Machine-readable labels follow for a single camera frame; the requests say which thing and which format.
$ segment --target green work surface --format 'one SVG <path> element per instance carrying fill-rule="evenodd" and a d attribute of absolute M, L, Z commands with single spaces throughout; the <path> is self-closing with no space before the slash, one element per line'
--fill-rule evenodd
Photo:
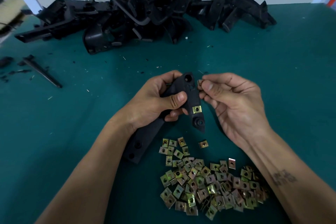
<path fill-rule="evenodd" d="M 7 39 L 0 56 L 12 56 L 15 62 L 0 72 L 23 69 L 16 63 L 32 54 L 43 67 L 50 67 L 50 74 L 64 87 L 56 88 L 35 71 L 0 81 L 0 223 L 34 222 L 105 122 L 147 79 L 173 69 L 191 71 L 196 79 L 206 72 L 233 72 L 256 82 L 273 129 L 335 189 L 336 174 L 331 172 L 336 147 L 335 11 L 324 5 L 294 4 L 270 5 L 269 12 L 278 24 L 268 29 L 239 21 L 230 33 L 209 31 L 188 17 L 194 31 L 175 45 L 168 37 L 153 43 L 135 41 L 95 56 L 87 54 L 82 32 L 61 41 L 23 44 L 13 36 Z M 36 22 L 30 17 L 18 31 L 31 30 Z M 168 210 L 160 198 L 164 188 L 159 177 L 169 170 L 165 156 L 158 153 L 162 137 L 183 136 L 191 156 L 203 158 L 206 164 L 236 159 L 236 176 L 251 164 L 223 135 L 204 102 L 202 110 L 205 134 L 192 128 L 184 116 L 166 125 L 139 165 L 121 161 L 106 223 L 165 224 L 176 219 L 210 223 L 201 212 L 190 217 Z M 198 142 L 204 139 L 209 147 L 200 149 Z M 213 223 L 237 221 L 289 222 L 274 195 L 254 211 L 217 213 Z"/>

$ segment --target pile of black plastic parts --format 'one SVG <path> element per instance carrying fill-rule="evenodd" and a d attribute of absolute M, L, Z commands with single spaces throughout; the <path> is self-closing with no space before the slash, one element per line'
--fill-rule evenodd
<path fill-rule="evenodd" d="M 27 43 L 38 39 L 61 39 L 85 29 L 83 43 L 90 54 L 122 46 L 131 39 L 153 41 L 165 31 L 176 43 L 192 26 L 188 14 L 213 30 L 216 23 L 226 32 L 248 14 L 262 28 L 275 25 L 264 1 L 254 0 L 55 0 L 36 15 L 35 29 L 15 35 Z"/>

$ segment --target wrist tattoo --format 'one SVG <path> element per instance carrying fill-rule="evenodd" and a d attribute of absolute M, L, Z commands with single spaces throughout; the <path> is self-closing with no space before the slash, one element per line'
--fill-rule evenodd
<path fill-rule="evenodd" d="M 274 173 L 272 179 L 276 186 L 285 185 L 289 182 L 297 182 L 297 179 L 285 169 L 278 173 Z"/>

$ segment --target forearm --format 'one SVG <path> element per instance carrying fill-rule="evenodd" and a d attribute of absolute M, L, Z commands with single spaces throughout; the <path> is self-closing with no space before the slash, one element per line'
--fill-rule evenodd
<path fill-rule="evenodd" d="M 336 193 L 273 131 L 247 154 L 293 223 L 336 223 Z"/>
<path fill-rule="evenodd" d="M 36 224 L 103 223 L 120 158 L 132 133 L 122 119 L 112 117 Z"/>

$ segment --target red stripe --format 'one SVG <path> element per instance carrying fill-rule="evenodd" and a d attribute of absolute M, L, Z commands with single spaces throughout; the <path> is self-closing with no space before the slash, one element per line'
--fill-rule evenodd
<path fill-rule="evenodd" d="M 336 0 L 329 0 L 327 6 L 332 6 L 335 3 Z"/>

